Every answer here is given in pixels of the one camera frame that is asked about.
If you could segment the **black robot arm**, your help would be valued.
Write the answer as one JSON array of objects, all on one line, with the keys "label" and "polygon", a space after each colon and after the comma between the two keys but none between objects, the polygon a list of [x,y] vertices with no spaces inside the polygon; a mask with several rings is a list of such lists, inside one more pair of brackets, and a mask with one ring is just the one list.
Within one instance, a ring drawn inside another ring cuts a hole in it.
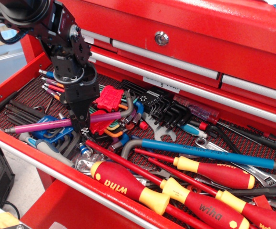
[{"label": "black robot arm", "polygon": [[64,86],[74,130],[87,133],[89,107],[100,92],[97,71],[89,62],[91,47],[74,16],[58,0],[0,0],[0,41],[11,45],[26,35],[40,41],[54,79]]}]

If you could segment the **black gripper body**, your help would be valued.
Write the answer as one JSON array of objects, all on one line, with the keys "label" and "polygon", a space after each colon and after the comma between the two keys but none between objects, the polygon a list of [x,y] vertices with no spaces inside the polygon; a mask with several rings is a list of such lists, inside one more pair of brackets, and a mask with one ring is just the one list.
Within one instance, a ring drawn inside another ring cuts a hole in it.
[{"label": "black gripper body", "polygon": [[99,97],[97,71],[92,63],[55,63],[54,78],[64,85],[65,99],[76,119],[88,119],[91,103]]}]

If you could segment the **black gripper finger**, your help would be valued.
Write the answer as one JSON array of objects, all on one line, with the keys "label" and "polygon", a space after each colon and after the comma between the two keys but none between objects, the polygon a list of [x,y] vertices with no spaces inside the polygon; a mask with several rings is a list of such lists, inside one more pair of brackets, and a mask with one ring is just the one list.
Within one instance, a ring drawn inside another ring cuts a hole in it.
[{"label": "black gripper finger", "polygon": [[77,132],[78,134],[80,134],[81,133],[80,124],[79,124],[73,110],[70,109],[68,113],[69,113],[69,119],[71,121],[74,131]]},{"label": "black gripper finger", "polygon": [[90,118],[87,116],[84,118],[82,122],[82,134],[86,135],[89,134],[90,129]]}]

